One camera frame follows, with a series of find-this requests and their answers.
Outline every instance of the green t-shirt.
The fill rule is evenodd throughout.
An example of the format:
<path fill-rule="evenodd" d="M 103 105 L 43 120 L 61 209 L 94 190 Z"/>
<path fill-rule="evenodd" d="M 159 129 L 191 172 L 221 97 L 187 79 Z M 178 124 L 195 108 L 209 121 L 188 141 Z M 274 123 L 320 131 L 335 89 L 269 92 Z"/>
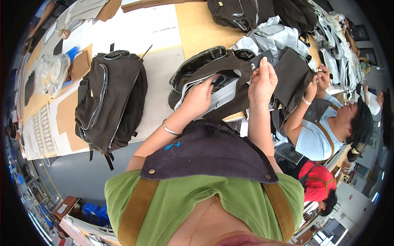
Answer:
<path fill-rule="evenodd" d="M 117 236 L 128 199 L 140 170 L 110 178 L 105 184 L 108 216 Z M 277 174 L 298 230 L 303 215 L 304 188 L 296 179 Z M 260 237 L 282 240 L 282 233 L 266 192 L 259 182 L 242 178 L 195 175 L 160 180 L 138 233 L 136 245 L 165 246 L 197 202 L 219 194 L 223 208 L 244 221 Z"/>

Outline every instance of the person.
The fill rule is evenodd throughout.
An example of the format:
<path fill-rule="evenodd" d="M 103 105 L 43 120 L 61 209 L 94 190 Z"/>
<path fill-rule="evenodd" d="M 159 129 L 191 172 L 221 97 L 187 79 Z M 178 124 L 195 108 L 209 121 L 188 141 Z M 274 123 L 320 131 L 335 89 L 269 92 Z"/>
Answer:
<path fill-rule="evenodd" d="M 30 31 L 27 37 L 28 39 L 34 36 L 38 28 L 47 19 L 47 17 L 50 15 L 54 7 L 55 7 L 55 2 L 53 0 L 45 0 L 43 4 L 41 4 L 40 8 L 35 13 L 34 16 L 35 18 L 33 21 L 35 27 Z"/>
<path fill-rule="evenodd" d="M 336 182 L 334 176 L 325 166 L 306 158 L 302 159 L 295 168 L 289 167 L 290 163 L 283 160 L 279 167 L 283 173 L 292 176 L 303 184 L 305 189 L 304 202 L 317 202 L 318 214 L 321 216 L 329 215 L 338 198 L 335 194 Z"/>
<path fill-rule="evenodd" d="M 240 138 L 224 122 L 192 121 L 210 105 L 212 79 L 192 88 L 181 107 L 138 147 L 126 172 L 106 182 L 108 216 L 121 244 L 288 245 L 281 242 L 283 234 L 267 197 L 264 182 L 272 178 L 279 180 L 274 185 L 279 184 L 291 211 L 284 223 L 291 226 L 287 240 L 298 229 L 303 187 L 283 174 L 273 157 L 268 104 L 277 84 L 275 70 L 264 57 L 252 75 L 249 138 Z M 146 189 L 148 183 L 156 189 Z M 146 199 L 148 192 L 151 200 Z M 140 212 L 130 214 L 143 206 L 140 196 L 147 202 L 141 218 Z M 135 217 L 140 227 L 125 226 Z M 122 228 L 132 239 L 122 239 Z"/>
<path fill-rule="evenodd" d="M 284 124 L 284 134 L 295 151 L 312 161 L 326 161 L 343 144 L 351 144 L 350 152 L 356 157 L 373 132 L 371 111 L 362 100 L 342 105 L 329 95 L 330 71 L 323 64 L 318 68 L 318 82 L 313 80 L 307 87 L 303 100 Z M 277 138 L 287 141 L 279 132 Z"/>
<path fill-rule="evenodd" d="M 377 95 L 372 93 L 367 84 L 358 84 L 356 87 L 356 99 L 361 96 L 362 100 L 368 105 L 371 114 L 377 115 L 383 105 L 383 91 L 378 91 Z"/>
<path fill-rule="evenodd" d="M 9 119 L 8 125 L 6 125 L 5 127 L 6 135 L 8 135 L 11 138 L 11 140 L 17 141 L 18 140 L 17 130 L 18 128 L 14 123 L 12 123 L 12 119 Z"/>
<path fill-rule="evenodd" d="M 363 71 L 366 74 L 369 73 L 372 66 L 371 61 L 366 57 L 360 57 L 359 61 L 360 61 L 361 71 Z"/>

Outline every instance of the woman's left hand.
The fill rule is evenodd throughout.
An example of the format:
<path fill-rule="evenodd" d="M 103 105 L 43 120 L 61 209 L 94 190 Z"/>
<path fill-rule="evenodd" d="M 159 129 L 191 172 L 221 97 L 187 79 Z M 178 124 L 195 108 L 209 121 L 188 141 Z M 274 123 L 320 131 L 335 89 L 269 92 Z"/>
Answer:
<path fill-rule="evenodd" d="M 212 80 L 219 75 L 215 74 L 204 82 L 196 85 L 186 94 L 181 107 L 177 110 L 182 111 L 182 115 L 190 120 L 205 113 L 211 105 L 211 92 L 214 88 Z"/>

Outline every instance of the wall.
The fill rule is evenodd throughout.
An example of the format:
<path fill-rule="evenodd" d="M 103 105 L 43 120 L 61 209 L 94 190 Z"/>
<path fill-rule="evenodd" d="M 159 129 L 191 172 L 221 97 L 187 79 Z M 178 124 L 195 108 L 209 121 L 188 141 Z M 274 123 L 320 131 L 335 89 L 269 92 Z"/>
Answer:
<path fill-rule="evenodd" d="M 361 192 L 343 182 L 338 183 L 336 195 L 341 207 L 334 218 L 352 235 L 357 235 L 373 213 L 375 204 Z"/>
<path fill-rule="evenodd" d="M 369 23 L 367 17 L 358 6 L 354 0 L 329 0 L 329 3 L 333 9 L 337 12 L 344 14 L 348 19 L 350 19 L 355 25 L 363 24 L 367 29 L 370 41 L 357 41 L 356 45 L 358 48 L 373 48 L 375 51 L 377 63 L 381 68 L 388 68 L 387 60 L 385 57 L 385 52 L 380 45 L 380 41 L 372 27 Z M 391 87 L 390 81 L 390 71 L 389 70 L 377 70 L 376 67 L 372 67 L 371 71 L 365 75 L 368 86 L 371 89 L 383 90 L 385 88 Z M 381 112 L 373 116 L 374 121 L 381 120 Z M 376 141 L 375 148 L 367 146 L 363 154 L 363 158 L 358 158 L 356 161 L 361 165 L 373 169 L 377 153 L 381 144 L 381 130 L 378 130 L 378 139 Z"/>

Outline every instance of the black cap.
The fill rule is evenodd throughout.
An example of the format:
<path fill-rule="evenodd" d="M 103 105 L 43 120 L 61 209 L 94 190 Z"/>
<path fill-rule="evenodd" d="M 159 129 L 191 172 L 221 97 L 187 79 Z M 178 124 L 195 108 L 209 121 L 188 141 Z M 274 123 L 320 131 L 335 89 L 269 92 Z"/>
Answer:
<path fill-rule="evenodd" d="M 352 120 L 351 147 L 358 152 L 364 150 L 374 131 L 374 120 L 368 105 L 359 97 L 357 101 L 358 113 Z"/>

